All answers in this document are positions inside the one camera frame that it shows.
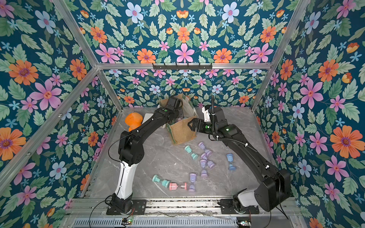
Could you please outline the teal hourglass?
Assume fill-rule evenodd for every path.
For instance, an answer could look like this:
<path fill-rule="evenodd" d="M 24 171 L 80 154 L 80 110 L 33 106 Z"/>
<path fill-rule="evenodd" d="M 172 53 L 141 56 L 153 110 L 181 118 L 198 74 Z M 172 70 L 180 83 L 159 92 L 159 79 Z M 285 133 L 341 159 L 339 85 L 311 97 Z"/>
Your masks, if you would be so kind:
<path fill-rule="evenodd" d="M 169 188 L 169 185 L 171 183 L 169 180 L 163 179 L 158 175 L 154 175 L 152 177 L 152 181 L 161 184 L 165 188 Z"/>
<path fill-rule="evenodd" d="M 192 157 L 193 160 L 196 160 L 198 158 L 198 155 L 193 152 L 192 148 L 189 145 L 185 146 L 184 150 Z"/>

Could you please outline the purple hourglass pair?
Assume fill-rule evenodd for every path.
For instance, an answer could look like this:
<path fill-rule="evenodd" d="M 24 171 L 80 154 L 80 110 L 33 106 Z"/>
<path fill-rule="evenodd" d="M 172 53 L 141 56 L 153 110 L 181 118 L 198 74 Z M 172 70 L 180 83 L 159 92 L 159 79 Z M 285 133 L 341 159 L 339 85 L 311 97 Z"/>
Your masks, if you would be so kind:
<path fill-rule="evenodd" d="M 208 171 L 207 169 L 212 169 L 215 167 L 215 163 L 211 160 L 201 159 L 200 166 L 202 168 L 200 176 L 202 178 L 208 178 Z"/>

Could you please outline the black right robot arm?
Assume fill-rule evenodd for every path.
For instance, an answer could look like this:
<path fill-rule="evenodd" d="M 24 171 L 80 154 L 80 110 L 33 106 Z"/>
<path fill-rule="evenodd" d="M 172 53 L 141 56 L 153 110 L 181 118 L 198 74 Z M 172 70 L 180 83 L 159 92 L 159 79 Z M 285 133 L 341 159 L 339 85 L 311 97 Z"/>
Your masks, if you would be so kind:
<path fill-rule="evenodd" d="M 291 178 L 286 169 L 280 170 L 263 157 L 239 127 L 228 123 L 220 107 L 207 106 L 203 113 L 204 119 L 194 118 L 188 123 L 189 128 L 193 132 L 209 135 L 213 141 L 224 143 L 244 161 L 259 182 L 256 189 L 242 190 L 234 195 L 233 206 L 236 211 L 259 206 L 270 212 L 290 197 Z"/>

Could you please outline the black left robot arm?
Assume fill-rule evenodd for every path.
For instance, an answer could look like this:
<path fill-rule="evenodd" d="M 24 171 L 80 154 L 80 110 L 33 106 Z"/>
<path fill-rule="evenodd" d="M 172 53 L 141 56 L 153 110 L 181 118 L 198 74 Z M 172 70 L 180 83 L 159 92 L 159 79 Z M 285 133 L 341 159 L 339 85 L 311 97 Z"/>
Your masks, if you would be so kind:
<path fill-rule="evenodd" d="M 138 164 L 144 157 L 144 142 L 159 127 L 182 115 L 183 102 L 176 97 L 170 97 L 165 106 L 156 109 L 149 119 L 138 128 L 121 133 L 118 162 L 121 164 L 117 188 L 107 203 L 107 215 L 126 215 L 132 209 L 132 185 Z"/>

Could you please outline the blue hourglass right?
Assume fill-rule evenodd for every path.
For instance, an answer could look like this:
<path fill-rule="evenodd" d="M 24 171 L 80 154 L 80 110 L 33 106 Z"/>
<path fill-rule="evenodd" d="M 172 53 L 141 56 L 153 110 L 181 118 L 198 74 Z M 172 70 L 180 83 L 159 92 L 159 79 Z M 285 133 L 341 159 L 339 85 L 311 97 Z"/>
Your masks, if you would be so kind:
<path fill-rule="evenodd" d="M 235 171 L 236 167 L 233 164 L 233 161 L 234 161 L 233 154 L 231 154 L 231 153 L 226 154 L 226 157 L 227 157 L 227 161 L 229 163 L 229 171 Z"/>

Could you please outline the purple hourglass front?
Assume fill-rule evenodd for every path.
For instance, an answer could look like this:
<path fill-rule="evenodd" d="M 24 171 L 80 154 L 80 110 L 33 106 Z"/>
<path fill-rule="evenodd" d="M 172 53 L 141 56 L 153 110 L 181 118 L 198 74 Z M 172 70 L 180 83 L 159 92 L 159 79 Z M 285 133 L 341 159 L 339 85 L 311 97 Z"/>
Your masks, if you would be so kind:
<path fill-rule="evenodd" d="M 197 178 L 196 173 L 190 173 L 189 174 L 189 180 L 190 180 L 190 185 L 189 185 L 189 189 L 188 189 L 189 192 L 195 192 L 196 191 L 196 187 L 195 187 L 196 178 Z"/>

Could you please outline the pink hourglass front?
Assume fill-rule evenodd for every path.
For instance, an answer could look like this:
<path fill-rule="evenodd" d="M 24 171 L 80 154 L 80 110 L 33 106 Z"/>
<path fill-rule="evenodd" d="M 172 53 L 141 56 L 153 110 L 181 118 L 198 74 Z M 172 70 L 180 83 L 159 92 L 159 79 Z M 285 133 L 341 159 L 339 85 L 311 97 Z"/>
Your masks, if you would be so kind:
<path fill-rule="evenodd" d="M 169 183 L 169 190 L 170 191 L 176 191 L 176 190 L 187 190 L 187 183 L 176 183 L 176 182 L 170 182 Z"/>

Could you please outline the white rectangular box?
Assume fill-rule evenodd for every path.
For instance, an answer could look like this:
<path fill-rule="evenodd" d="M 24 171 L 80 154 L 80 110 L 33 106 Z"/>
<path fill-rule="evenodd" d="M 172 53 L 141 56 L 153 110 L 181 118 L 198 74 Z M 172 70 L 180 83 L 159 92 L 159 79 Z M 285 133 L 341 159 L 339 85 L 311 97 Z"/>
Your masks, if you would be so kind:
<path fill-rule="evenodd" d="M 153 113 L 146 113 L 145 115 L 144 115 L 144 118 L 143 118 L 143 124 L 147 121 L 147 120 L 149 120 L 150 118 L 152 118 L 153 117 Z"/>

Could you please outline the orange plush toy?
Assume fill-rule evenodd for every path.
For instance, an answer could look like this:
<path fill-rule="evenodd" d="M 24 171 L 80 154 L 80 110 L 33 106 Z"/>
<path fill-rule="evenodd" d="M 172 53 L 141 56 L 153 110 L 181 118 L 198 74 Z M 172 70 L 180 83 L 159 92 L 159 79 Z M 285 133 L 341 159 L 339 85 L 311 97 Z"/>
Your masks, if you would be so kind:
<path fill-rule="evenodd" d="M 125 118 L 125 123 L 129 126 L 128 131 L 131 132 L 140 127 L 143 122 L 143 116 L 137 112 L 132 112 Z"/>

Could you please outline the black hook rail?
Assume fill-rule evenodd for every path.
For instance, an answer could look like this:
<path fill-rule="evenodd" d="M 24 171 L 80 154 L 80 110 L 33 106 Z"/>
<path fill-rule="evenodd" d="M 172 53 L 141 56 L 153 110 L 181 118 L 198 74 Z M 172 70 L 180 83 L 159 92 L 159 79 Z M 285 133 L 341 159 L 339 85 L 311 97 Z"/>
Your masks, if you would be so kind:
<path fill-rule="evenodd" d="M 152 64 L 153 70 L 211 70 L 213 69 L 212 64 Z"/>

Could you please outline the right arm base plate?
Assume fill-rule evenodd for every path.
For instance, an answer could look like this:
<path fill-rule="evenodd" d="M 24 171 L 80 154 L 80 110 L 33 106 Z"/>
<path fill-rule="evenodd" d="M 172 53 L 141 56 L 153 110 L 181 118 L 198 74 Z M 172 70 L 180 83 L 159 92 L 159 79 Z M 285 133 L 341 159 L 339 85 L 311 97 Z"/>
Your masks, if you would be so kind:
<path fill-rule="evenodd" d="M 244 206 L 241 204 L 239 200 L 239 195 L 247 192 L 247 188 L 239 191 L 237 194 L 233 195 L 232 199 L 221 199 L 218 202 L 218 205 L 221 208 L 222 214 L 241 214 L 241 215 L 250 215 L 250 214 L 259 214 L 258 205 L 253 206 Z"/>

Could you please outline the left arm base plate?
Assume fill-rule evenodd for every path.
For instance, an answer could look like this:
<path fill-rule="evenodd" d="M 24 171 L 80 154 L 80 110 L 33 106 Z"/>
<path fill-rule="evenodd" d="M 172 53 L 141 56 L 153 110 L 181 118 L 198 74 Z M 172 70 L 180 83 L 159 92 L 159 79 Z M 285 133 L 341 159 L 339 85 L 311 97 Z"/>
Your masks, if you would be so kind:
<path fill-rule="evenodd" d="M 106 215 L 144 215 L 147 201 L 145 199 L 128 199 L 121 202 L 111 200 Z"/>

